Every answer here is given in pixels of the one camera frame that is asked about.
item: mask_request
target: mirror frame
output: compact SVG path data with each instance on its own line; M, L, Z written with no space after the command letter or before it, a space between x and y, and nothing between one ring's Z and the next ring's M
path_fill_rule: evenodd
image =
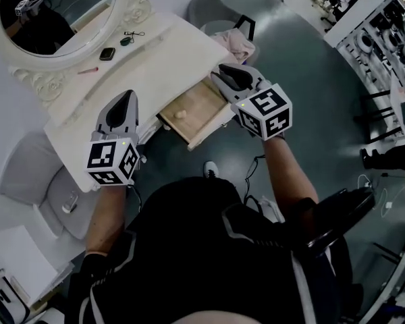
M67 55L51 57L48 55L34 55L15 45L6 34L0 17L0 52L6 62L15 68L22 68L34 72L59 71L72 67L93 54L113 34L121 22L132 19L138 22L138 16L126 18L126 12L132 8L133 0L113 0L111 14L105 25L85 45Z

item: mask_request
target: white sneaker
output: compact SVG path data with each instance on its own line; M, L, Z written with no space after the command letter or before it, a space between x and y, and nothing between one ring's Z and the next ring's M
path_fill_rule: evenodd
M219 169L213 161L204 163L204 178L215 179L219 177Z

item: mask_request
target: black shirt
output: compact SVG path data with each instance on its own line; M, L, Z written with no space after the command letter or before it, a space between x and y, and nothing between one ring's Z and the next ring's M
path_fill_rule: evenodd
M225 217L253 242L233 238ZM291 254L272 243L266 232L273 229L225 180L166 185L108 257L89 255L72 276L65 323L84 313L84 323L168 324L210 310L262 324L303 323Z

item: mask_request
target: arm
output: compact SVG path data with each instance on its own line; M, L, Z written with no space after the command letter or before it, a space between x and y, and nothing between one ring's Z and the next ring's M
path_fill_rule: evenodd
M282 215L288 219L288 209L303 198L318 203L318 195L292 154L286 141L272 138L264 142L265 159L271 185Z
M7 34L10 38L12 38L12 37L14 37L14 36L18 33L18 31L21 30L21 28L22 28L22 25L21 25L20 21L17 20L17 21L16 21L15 23L13 23L11 26L8 26L8 27L6 28L6 34Z
M106 256L124 229L126 187L102 187L87 233L86 254Z

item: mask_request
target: chair leg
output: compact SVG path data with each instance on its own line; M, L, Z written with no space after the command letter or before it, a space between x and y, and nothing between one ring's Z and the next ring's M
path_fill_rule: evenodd
M383 257L384 259L387 259L389 262L393 263L394 265L399 264L399 262L397 260L392 259L389 256L386 256L385 254L382 254L381 257Z
M390 90L381 91L381 92L378 92L377 94L366 94L366 95L360 96L360 100L376 99L377 97L387 96L387 95L390 95Z
M395 258L398 261L398 263L400 262L401 258L397 253L393 252L392 250L389 250L387 247L384 247L376 242L374 242L373 244L374 246L384 251L385 253L390 254L393 258Z
M331 20L328 20L326 17L321 17L319 18L320 20L325 20L327 23L329 23L331 26L335 26L336 22L332 22Z
M402 131L401 127L397 127L397 128L395 128L395 129L393 129L393 130L391 130L389 132L382 133L378 137L370 139L367 144L372 144L374 142L377 142L378 140L383 140L384 138L387 138L388 136L392 136L393 134L396 134L396 133L401 132L401 131Z
M388 107L388 108L384 108L384 109L380 109L378 111L372 111L370 113L367 114L363 114L363 115L359 115L359 116L354 116L354 121L359 122L362 120L365 121L374 121L373 119L375 119L379 114L383 115L383 113L387 112L387 111L391 111L392 108Z
M394 111L392 111L391 113L387 114L387 115L382 115L378 116L378 117L374 117L373 119L370 119L370 122L378 122L379 120L384 120L387 117L393 116L394 115Z

